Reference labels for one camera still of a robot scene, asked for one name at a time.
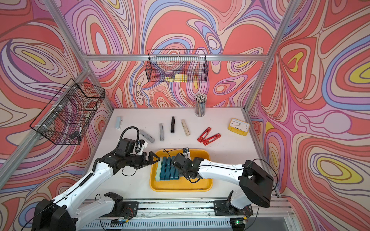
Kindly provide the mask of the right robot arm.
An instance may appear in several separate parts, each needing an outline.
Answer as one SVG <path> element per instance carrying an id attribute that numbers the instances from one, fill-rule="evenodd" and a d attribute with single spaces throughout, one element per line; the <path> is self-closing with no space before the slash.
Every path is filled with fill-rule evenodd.
<path id="1" fill-rule="evenodd" d="M 270 207 L 274 179 L 253 160 L 229 165 L 200 157 L 189 159 L 179 153 L 173 158 L 172 165 L 188 180 L 214 179 L 238 185 L 240 188 L 233 191 L 229 199 L 233 209 L 242 210 L 251 204 Z"/>

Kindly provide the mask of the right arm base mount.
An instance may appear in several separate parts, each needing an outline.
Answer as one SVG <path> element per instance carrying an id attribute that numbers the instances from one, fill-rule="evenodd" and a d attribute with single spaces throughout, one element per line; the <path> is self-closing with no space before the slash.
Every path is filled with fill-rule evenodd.
<path id="1" fill-rule="evenodd" d="M 251 205 L 245 206 L 243 209 L 238 209 L 231 205 L 231 197 L 234 191 L 229 193 L 227 200 L 215 200 L 214 206 L 211 209 L 214 210 L 216 216 L 241 216 L 249 218 L 253 215 L 253 209 Z"/>

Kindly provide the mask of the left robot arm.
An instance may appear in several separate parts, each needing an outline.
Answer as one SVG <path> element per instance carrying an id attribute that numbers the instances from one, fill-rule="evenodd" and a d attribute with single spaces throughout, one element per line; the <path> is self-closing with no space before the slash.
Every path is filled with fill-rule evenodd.
<path id="1" fill-rule="evenodd" d="M 33 231 L 78 231 L 101 216 L 135 216 L 123 197 L 108 192 L 97 201 L 81 206 L 102 183 L 125 167 L 136 170 L 159 162 L 154 152 L 146 153 L 144 140 L 122 139 L 115 150 L 95 160 L 92 170 L 52 200 L 43 199 L 34 211 Z"/>

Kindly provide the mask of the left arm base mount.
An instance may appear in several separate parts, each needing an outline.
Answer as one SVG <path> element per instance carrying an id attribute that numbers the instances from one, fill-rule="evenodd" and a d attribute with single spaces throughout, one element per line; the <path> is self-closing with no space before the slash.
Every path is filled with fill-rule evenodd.
<path id="1" fill-rule="evenodd" d="M 104 217 L 136 217 L 139 202 L 124 200 L 121 195 L 113 192 L 105 193 L 104 196 L 114 201 L 113 210 Z"/>

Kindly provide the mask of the dark teal pruning pliers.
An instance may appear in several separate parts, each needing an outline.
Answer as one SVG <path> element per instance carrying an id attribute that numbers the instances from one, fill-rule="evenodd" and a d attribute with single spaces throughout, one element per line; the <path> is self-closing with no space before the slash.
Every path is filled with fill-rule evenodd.
<path id="1" fill-rule="evenodd" d="M 167 157 L 163 157 L 161 161 L 160 181 L 166 180 L 166 170 L 167 170 Z"/>

